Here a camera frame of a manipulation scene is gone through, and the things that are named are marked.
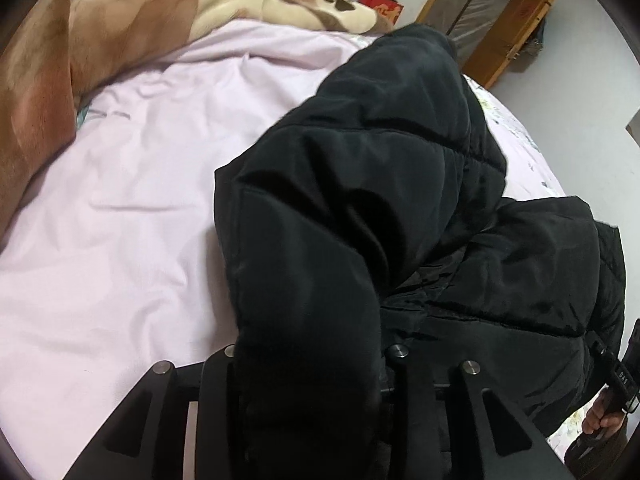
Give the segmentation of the person's right hand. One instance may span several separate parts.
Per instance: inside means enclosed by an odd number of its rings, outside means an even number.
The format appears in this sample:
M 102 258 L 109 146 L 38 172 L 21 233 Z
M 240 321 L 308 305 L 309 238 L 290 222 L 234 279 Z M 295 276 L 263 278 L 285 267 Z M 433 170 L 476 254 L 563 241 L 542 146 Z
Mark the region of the person's right hand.
M 600 391 L 582 421 L 582 432 L 584 434 L 600 432 L 602 437 L 608 439 L 613 437 L 624 426 L 626 414 L 611 410 L 612 397 L 613 393 L 609 388 L 604 388 Z

